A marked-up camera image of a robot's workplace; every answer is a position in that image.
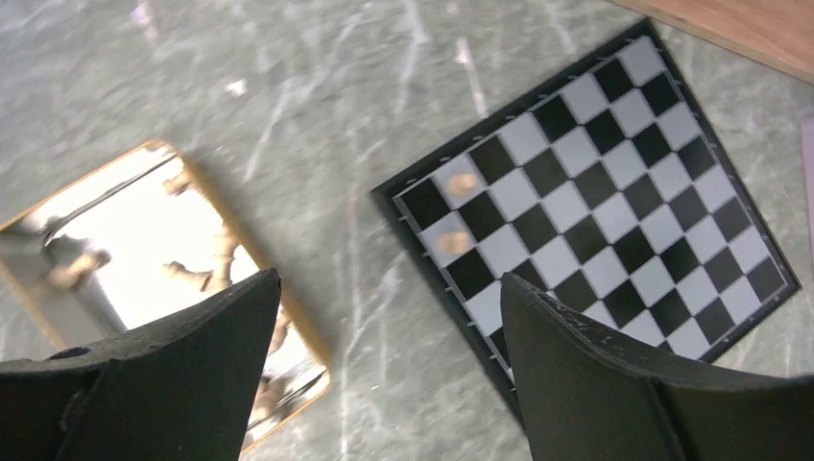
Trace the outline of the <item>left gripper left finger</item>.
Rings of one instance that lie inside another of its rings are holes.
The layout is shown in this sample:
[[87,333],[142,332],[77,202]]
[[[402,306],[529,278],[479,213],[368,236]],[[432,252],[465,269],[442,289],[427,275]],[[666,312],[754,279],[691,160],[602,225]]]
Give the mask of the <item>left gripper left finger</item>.
[[5,460],[235,460],[280,301],[266,269],[145,326],[1,365]]

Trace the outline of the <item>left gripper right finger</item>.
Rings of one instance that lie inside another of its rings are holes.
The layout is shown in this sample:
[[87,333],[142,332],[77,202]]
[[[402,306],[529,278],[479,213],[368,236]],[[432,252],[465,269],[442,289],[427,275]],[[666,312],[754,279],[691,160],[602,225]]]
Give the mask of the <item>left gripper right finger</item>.
[[503,327],[536,460],[809,460],[813,379],[721,368],[609,328],[514,274]]

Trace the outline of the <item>light wooden pawn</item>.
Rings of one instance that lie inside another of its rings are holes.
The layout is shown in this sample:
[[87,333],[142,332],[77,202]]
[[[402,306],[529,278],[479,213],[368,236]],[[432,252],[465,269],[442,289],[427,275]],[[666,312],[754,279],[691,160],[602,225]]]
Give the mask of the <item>light wooden pawn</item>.
[[462,173],[453,175],[447,182],[447,191],[455,197],[465,197],[479,184],[479,180],[473,173]]
[[469,248],[469,236],[462,230],[448,231],[442,233],[436,243],[442,254],[462,255]]

